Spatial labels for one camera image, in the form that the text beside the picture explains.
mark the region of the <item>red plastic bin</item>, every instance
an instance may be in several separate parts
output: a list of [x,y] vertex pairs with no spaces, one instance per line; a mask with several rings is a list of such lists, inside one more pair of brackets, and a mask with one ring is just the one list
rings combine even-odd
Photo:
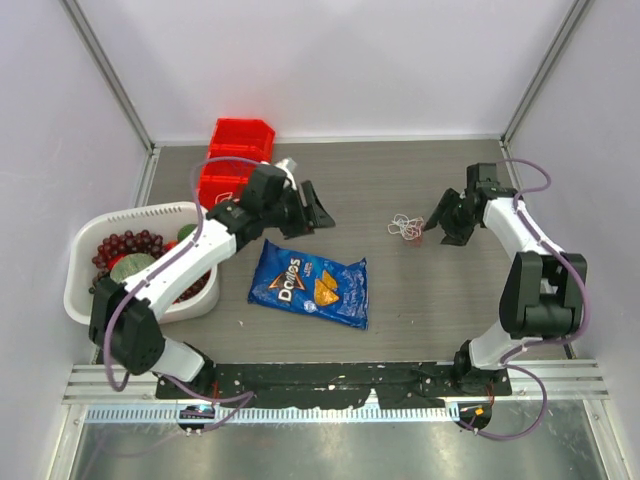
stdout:
[[[263,120],[219,118],[207,158],[231,156],[270,162],[274,138],[275,131]],[[207,165],[198,184],[200,203],[210,209],[216,203],[239,196],[254,168],[234,161]]]

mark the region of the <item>white string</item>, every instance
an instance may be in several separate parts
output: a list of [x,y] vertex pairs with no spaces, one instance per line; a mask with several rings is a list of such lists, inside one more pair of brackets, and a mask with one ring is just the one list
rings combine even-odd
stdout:
[[391,235],[402,235],[405,240],[415,240],[422,235],[422,226],[424,218],[418,217],[409,220],[409,217],[398,213],[393,217],[393,221],[387,227]]

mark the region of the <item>doritos logo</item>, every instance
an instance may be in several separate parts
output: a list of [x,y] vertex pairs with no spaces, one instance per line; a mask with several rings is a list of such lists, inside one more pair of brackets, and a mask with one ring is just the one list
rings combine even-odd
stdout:
[[291,303],[294,289],[306,290],[299,274],[301,263],[302,260],[299,258],[292,258],[289,267],[269,285],[269,289],[277,288],[279,290],[278,300]]

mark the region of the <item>tortilla chip image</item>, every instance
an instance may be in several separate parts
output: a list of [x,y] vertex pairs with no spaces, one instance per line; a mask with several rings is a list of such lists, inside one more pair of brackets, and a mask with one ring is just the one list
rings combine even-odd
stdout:
[[338,282],[336,282],[336,279],[333,278],[331,274],[326,270],[322,271],[322,283],[324,283],[331,290],[337,290],[338,288]]
[[327,287],[321,280],[316,278],[316,288],[313,292],[313,300],[319,307],[326,307],[332,305],[340,300],[340,297],[336,295],[329,287]]

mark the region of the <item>green fruit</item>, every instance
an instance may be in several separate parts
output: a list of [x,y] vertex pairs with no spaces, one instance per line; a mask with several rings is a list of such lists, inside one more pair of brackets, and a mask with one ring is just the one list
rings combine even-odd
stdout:
[[190,223],[182,227],[178,232],[178,243],[191,235],[191,232],[193,232],[196,228],[198,228],[198,226],[195,223]]
[[155,258],[146,253],[132,253],[116,263],[109,275],[114,282],[121,283],[127,277],[150,267],[155,261]]

